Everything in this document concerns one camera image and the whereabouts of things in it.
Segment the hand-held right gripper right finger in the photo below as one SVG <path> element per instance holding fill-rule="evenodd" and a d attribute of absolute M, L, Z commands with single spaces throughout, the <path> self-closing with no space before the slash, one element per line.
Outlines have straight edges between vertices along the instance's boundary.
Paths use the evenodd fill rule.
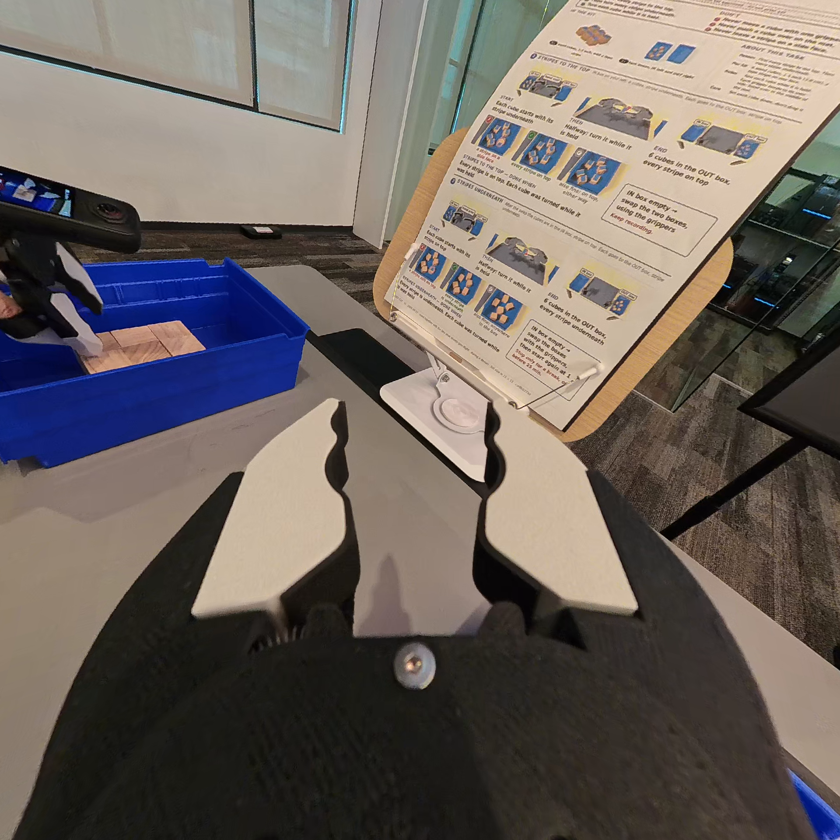
<path fill-rule="evenodd" d="M 486 446 L 472 565 L 479 593 L 516 605 L 526 628 L 567 608 L 634 616 L 637 598 L 585 465 L 503 399 L 488 406 Z"/>

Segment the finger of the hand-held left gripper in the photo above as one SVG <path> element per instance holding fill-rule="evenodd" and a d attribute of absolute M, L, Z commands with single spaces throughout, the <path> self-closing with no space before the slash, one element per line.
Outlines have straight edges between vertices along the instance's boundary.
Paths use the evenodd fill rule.
<path fill-rule="evenodd" d="M 46 321 L 55 336 L 79 356 L 97 358 L 103 354 L 102 340 L 81 317 L 66 293 L 50 295 Z"/>
<path fill-rule="evenodd" d="M 68 245 L 55 242 L 56 246 L 56 283 L 93 314 L 102 314 L 103 302 L 98 289 L 91 280 L 86 268 L 81 264 Z"/>

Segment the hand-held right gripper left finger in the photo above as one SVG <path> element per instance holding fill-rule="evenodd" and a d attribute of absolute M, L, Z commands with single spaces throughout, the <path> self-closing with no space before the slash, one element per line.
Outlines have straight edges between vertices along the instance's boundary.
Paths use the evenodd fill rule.
<path fill-rule="evenodd" d="M 287 639 L 333 606 L 353 631 L 361 558 L 345 448 L 346 405 L 329 398 L 248 463 L 192 604 L 197 620 L 264 613 Z"/>

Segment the group of wooden cubes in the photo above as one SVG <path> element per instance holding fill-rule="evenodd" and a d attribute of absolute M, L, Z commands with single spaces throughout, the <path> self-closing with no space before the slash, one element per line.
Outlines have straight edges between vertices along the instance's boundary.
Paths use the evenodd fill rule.
<path fill-rule="evenodd" d="M 80 357 L 89 374 L 117 371 L 139 364 L 163 361 L 205 351 L 204 344 L 181 321 L 159 322 L 100 332 L 99 356 Z"/>

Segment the blue plastic bin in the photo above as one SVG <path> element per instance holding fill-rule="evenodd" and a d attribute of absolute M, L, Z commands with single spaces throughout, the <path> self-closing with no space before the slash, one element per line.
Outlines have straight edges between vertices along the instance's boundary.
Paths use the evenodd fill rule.
<path fill-rule="evenodd" d="M 839 814 L 796 773 L 788 770 L 799 800 L 817 839 L 839 838 Z"/>
<path fill-rule="evenodd" d="M 182 322 L 204 350 L 87 373 L 63 345 L 2 335 L 2 462 L 43 467 L 164 432 L 290 390 L 308 325 L 231 259 L 86 265 L 103 313 L 96 333 Z"/>

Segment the white stand base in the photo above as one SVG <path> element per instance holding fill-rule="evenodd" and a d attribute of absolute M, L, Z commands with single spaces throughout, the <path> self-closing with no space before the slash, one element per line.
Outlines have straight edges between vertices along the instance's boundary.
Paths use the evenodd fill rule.
<path fill-rule="evenodd" d="M 440 363 L 389 382 L 380 396 L 467 478 L 483 482 L 489 401 Z"/>

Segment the frosted glass window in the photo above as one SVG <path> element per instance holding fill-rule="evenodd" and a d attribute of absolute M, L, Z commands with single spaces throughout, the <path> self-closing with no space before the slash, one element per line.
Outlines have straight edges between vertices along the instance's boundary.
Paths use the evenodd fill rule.
<path fill-rule="evenodd" d="M 2 50 L 341 132 L 354 2 L 2 1 Z"/>

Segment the black side table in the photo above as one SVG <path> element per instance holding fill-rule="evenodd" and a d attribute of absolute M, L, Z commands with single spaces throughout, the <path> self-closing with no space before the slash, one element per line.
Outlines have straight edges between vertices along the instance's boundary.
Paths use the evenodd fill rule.
<path fill-rule="evenodd" d="M 839 460 L 839 332 L 817 341 L 739 407 L 788 440 L 717 492 L 702 498 L 661 534 L 673 540 L 808 448 Z"/>

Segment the printed instruction sheet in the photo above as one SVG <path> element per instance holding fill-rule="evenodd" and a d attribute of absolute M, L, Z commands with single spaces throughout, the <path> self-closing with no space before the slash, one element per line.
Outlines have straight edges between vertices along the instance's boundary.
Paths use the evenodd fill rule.
<path fill-rule="evenodd" d="M 568 2 L 460 143 L 389 319 L 569 433 L 838 111 L 838 2 Z"/>

